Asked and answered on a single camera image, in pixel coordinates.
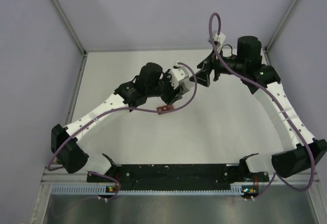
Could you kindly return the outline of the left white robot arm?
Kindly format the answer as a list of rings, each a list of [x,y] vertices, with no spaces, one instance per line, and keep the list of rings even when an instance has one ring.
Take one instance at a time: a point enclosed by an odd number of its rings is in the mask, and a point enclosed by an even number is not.
[[[159,64],[148,62],[132,80],[120,84],[109,97],[92,111],[66,125],[57,124],[51,130],[53,158],[47,169],[53,171],[52,163],[58,160],[59,169],[73,174],[80,170],[97,172],[104,181],[114,179],[116,169],[109,157],[86,151],[90,137],[115,119],[141,107],[150,98],[161,98],[172,105],[190,91],[187,86],[190,73],[182,63],[176,63],[164,71]]]

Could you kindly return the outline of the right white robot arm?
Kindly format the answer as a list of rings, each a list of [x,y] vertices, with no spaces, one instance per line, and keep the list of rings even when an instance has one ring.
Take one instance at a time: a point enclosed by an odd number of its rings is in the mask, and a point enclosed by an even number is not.
[[[294,107],[288,100],[276,70],[262,62],[262,44],[257,37],[238,38],[237,52],[230,56],[218,57],[212,51],[197,65],[199,71],[192,82],[208,87],[210,74],[217,81],[222,74],[237,73],[250,80],[243,81],[251,94],[266,111],[281,141],[281,149],[266,154],[254,153],[243,157],[245,163],[238,168],[241,179],[252,180],[258,172],[275,172],[288,178],[311,168],[326,153],[326,140],[317,139],[304,126]]]

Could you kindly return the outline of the red weekly pill organizer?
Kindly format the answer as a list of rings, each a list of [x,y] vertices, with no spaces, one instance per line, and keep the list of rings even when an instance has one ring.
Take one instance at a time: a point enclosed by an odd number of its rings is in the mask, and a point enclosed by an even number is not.
[[[163,114],[173,111],[174,106],[173,105],[164,105],[164,106],[157,107],[156,110],[159,115],[163,115]]]

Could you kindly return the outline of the white pill bottle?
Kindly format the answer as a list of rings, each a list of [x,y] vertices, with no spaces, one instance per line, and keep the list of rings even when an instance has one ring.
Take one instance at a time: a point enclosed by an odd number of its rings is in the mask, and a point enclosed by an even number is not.
[[[191,82],[189,80],[189,77],[185,77],[182,81],[181,81],[181,86],[183,88],[183,93],[188,93],[190,91],[193,90],[193,88],[195,87],[195,83]]]

